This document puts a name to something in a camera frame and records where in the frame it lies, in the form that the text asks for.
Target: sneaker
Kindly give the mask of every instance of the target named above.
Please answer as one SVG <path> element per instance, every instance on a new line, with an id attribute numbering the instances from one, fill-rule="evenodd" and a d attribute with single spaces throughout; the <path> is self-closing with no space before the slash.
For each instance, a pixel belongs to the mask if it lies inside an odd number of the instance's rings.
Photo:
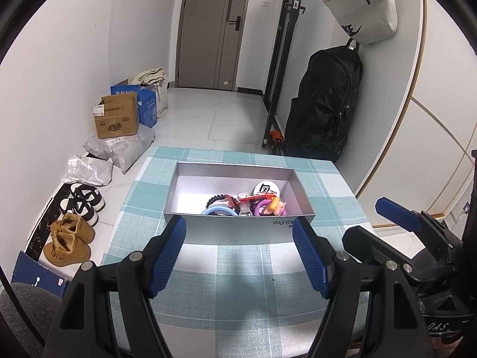
<path id="1" fill-rule="evenodd" d="M 66 198 L 60 202 L 60 212 L 63 215 L 73 213 L 82 217 L 90 226 L 98 223 L 99 217 L 91 204 L 78 197 Z"/>
<path id="2" fill-rule="evenodd" d="M 84 243 L 91 243 L 95 238 L 95 230 L 79 215 L 66 213 L 62 220 L 57 220 L 49 227 L 51 232 L 74 234 Z"/>
<path id="3" fill-rule="evenodd" d="M 95 211 L 99 212 L 104 209 L 106 202 L 96 187 L 88 186 L 82 183 L 75 183 L 70 186 L 72 197 L 78 197 L 88 201 Z"/>
<path id="4" fill-rule="evenodd" d="M 50 264 L 63 267 L 84 263 L 90 259 L 90 247 L 74 234 L 59 232 L 53 228 L 51 236 L 53 241 L 43 248 L 43 253 Z"/>

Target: light blue ring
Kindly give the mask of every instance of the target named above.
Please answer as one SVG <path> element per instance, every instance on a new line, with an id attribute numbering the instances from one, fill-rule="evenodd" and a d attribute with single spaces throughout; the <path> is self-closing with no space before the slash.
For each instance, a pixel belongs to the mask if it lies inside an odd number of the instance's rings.
<path id="1" fill-rule="evenodd" d="M 209 215 L 212 212 L 222 212 L 227 213 L 228 215 L 232 215 L 233 217 L 238 217 L 239 215 L 232 209 L 229 209 L 225 206 L 212 206 L 209 207 L 207 210 L 202 211 L 201 215 Z"/>

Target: dark blue box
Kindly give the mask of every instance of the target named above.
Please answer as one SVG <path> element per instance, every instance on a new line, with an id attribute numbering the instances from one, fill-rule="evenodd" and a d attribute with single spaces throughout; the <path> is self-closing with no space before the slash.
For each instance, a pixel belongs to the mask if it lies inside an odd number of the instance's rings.
<path id="1" fill-rule="evenodd" d="M 142 88 L 141 85 L 123 85 L 121 83 L 111 86 L 111 95 L 135 92 L 137 94 L 137 112 L 139 115 L 139 123 L 148 128 L 152 128 L 154 125 L 156 125 L 156 93 Z"/>
<path id="2" fill-rule="evenodd" d="M 139 122 L 152 128 L 157 124 L 157 105 L 156 92 L 151 90 L 140 90 L 137 98 L 137 111 L 139 113 Z"/>
<path id="3" fill-rule="evenodd" d="M 59 297 L 63 297 L 66 289 L 70 285 L 69 280 L 42 267 L 22 251 L 18 254 L 11 282 L 37 286 Z"/>

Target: brown cardboard box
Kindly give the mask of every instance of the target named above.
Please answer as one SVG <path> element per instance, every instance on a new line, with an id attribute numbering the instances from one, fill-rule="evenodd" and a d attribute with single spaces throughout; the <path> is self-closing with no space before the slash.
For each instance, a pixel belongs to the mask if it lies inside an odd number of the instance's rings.
<path id="1" fill-rule="evenodd" d="M 93 107 L 98 138 L 131 136 L 137 133 L 136 93 L 125 93 L 102 97 L 98 106 Z"/>

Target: black backpack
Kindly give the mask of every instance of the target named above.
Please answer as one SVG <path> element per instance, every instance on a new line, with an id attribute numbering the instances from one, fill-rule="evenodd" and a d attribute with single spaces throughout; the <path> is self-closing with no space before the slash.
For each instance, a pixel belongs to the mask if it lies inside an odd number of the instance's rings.
<path id="1" fill-rule="evenodd" d="M 285 128 L 288 156 L 333 162 L 340 157 L 363 75 L 359 44 L 352 50 L 351 41 L 309 59 Z"/>

